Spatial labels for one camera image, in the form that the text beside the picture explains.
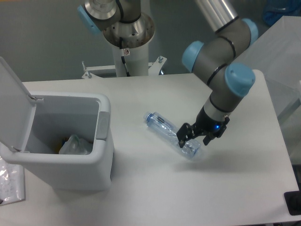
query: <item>trash bin lid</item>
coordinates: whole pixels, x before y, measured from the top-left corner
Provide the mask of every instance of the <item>trash bin lid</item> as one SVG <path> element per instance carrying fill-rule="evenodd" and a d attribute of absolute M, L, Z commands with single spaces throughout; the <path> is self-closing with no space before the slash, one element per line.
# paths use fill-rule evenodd
<path fill-rule="evenodd" d="M 11 151 L 23 151 L 32 128 L 36 101 L 0 57 L 0 142 Z"/>

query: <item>metal pole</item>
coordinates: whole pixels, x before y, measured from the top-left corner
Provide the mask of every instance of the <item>metal pole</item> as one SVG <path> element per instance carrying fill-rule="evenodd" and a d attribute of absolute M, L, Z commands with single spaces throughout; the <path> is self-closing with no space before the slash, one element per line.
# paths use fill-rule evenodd
<path fill-rule="evenodd" d="M 195 2 L 214 32 L 238 16 L 228 0 L 195 0 Z"/>

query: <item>metal bracket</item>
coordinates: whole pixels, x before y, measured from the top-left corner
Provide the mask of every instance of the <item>metal bracket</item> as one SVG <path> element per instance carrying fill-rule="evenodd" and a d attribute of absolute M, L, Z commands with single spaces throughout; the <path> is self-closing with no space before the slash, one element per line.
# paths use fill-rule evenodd
<path fill-rule="evenodd" d="M 164 71 L 162 70 L 163 65 L 166 63 L 167 58 L 159 56 L 155 62 L 149 63 L 149 76 L 154 75 L 163 75 Z M 84 61 L 82 62 L 84 74 L 83 79 L 92 79 L 92 78 L 108 78 L 108 74 L 116 73 L 114 65 L 109 66 L 96 66 L 96 67 L 86 67 Z"/>
<path fill-rule="evenodd" d="M 31 96 L 31 95 L 28 95 L 28 97 L 29 97 L 31 100 L 34 100 L 34 101 L 44 100 L 43 98 L 36 98 L 36 97 L 34 97 L 34 96 Z"/>

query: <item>plastic water bottle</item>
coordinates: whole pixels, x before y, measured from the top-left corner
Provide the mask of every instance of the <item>plastic water bottle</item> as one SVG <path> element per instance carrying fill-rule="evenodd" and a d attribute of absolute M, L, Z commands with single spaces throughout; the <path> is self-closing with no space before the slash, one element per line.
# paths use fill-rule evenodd
<path fill-rule="evenodd" d="M 157 112 L 146 113 L 144 119 L 146 120 L 148 127 L 152 128 L 157 134 L 169 141 L 169 143 L 176 147 L 176 150 L 180 154 L 188 159 L 192 158 L 201 147 L 201 144 L 198 141 L 190 140 L 186 142 L 183 148 L 180 148 L 178 144 L 179 140 L 176 135 L 178 128 Z"/>
<path fill-rule="evenodd" d="M 272 26 L 282 16 L 299 16 L 301 0 L 267 0 L 263 10 L 263 20 Z"/>

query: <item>robotic arm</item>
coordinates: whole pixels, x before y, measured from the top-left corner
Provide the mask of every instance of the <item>robotic arm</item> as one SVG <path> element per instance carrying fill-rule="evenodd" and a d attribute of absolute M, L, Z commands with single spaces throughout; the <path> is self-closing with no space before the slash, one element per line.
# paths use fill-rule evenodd
<path fill-rule="evenodd" d="M 241 20 L 227 0 L 196 0 L 196 3 L 217 38 L 205 45 L 200 41 L 190 44 L 182 62 L 212 89 L 212 93 L 196 122 L 183 124 L 177 132 L 180 147 L 198 136 L 205 136 L 205 145 L 221 137 L 230 121 L 229 115 L 255 82 L 250 68 L 228 64 L 258 38 L 256 25 L 249 19 Z"/>
<path fill-rule="evenodd" d="M 250 68 L 230 63 L 258 38 L 256 25 L 249 19 L 241 20 L 228 0 L 195 1 L 217 38 L 205 45 L 200 41 L 190 44 L 182 62 L 212 89 L 212 93 L 196 122 L 192 126 L 183 124 L 177 132 L 180 147 L 198 136 L 205 136 L 205 145 L 221 137 L 231 112 L 255 82 Z M 118 49 L 138 49 L 154 34 L 152 20 L 141 13 L 140 0 L 86 0 L 78 12 L 93 33 L 102 30 L 106 40 Z M 119 74 L 129 75 L 124 56 L 114 61 L 118 77 Z M 137 70 L 141 65 L 133 60 L 133 68 L 136 69 L 130 72 L 132 76 L 146 74 Z"/>

